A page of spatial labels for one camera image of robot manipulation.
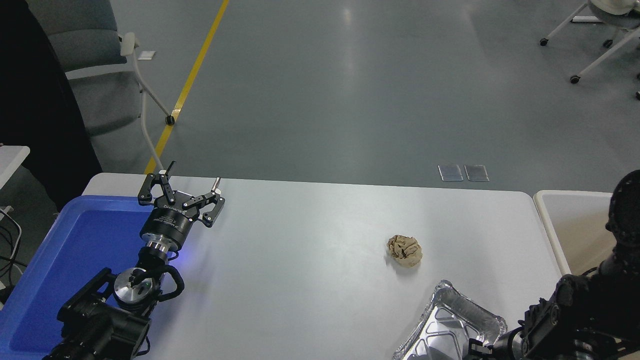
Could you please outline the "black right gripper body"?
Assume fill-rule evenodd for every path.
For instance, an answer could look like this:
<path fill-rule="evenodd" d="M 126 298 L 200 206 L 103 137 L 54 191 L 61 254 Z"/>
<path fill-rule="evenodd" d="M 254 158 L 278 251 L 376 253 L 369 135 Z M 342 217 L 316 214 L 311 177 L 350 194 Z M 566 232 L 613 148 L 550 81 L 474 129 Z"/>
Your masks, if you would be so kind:
<path fill-rule="evenodd" d="M 521 329 L 514 329 L 501 335 L 493 344 L 495 360 L 523 360 Z"/>

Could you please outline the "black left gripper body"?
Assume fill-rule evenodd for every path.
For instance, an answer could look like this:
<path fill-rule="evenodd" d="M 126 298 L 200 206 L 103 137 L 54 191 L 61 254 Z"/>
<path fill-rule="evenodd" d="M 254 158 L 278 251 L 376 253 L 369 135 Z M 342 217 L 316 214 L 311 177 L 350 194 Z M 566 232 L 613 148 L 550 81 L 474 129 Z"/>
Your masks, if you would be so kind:
<path fill-rule="evenodd" d="M 183 205 L 192 200 L 192 194 L 173 194 L 174 203 L 163 195 L 153 202 L 153 210 L 139 231 L 143 240 L 167 239 L 170 249 L 182 249 L 190 230 L 198 219 L 195 207 L 184 209 Z"/>

